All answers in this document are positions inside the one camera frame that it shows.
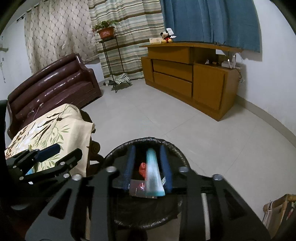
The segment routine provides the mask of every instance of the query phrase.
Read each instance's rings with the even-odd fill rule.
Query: mickey mouse plush toy
[[[173,38],[175,38],[176,36],[173,36],[174,32],[172,31],[171,28],[167,28],[166,31],[160,33],[160,36],[163,38],[163,40],[161,41],[163,44],[165,43],[171,43],[173,41]]]

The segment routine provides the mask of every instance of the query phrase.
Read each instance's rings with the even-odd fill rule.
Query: silver screw
[[[220,174],[214,174],[214,175],[213,175],[213,179],[214,179],[215,181],[221,181],[221,180],[223,180],[223,176],[220,175]]]
[[[188,167],[179,167],[179,172],[188,172]]]
[[[74,174],[74,175],[72,176],[72,179],[73,179],[74,181],[79,181],[79,180],[81,180],[81,178],[82,178],[82,176],[81,176],[80,174]]]
[[[116,172],[116,170],[117,170],[117,169],[116,169],[116,167],[114,167],[114,166],[110,166],[110,167],[107,167],[107,168],[106,168],[106,171],[107,171],[107,172]]]

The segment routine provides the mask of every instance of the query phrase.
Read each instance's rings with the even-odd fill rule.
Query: sofa
[[[80,109],[101,95],[94,71],[85,67],[79,54],[69,54],[32,75],[8,96],[8,136],[13,139],[23,127],[62,104]]]

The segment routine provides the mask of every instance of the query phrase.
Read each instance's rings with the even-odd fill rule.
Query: plant pot
[[[101,39],[107,39],[114,36],[114,27],[103,28],[98,31]]]

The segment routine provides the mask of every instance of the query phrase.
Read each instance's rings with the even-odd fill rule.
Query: floor
[[[265,121],[235,104],[219,122],[197,109],[145,84],[111,91],[84,108],[96,124],[92,135],[106,156],[118,145],[141,137],[175,144],[198,174],[222,174],[263,218],[263,205],[286,193],[296,194],[296,148]],[[178,220],[148,232],[159,240],[165,231],[177,240]]]

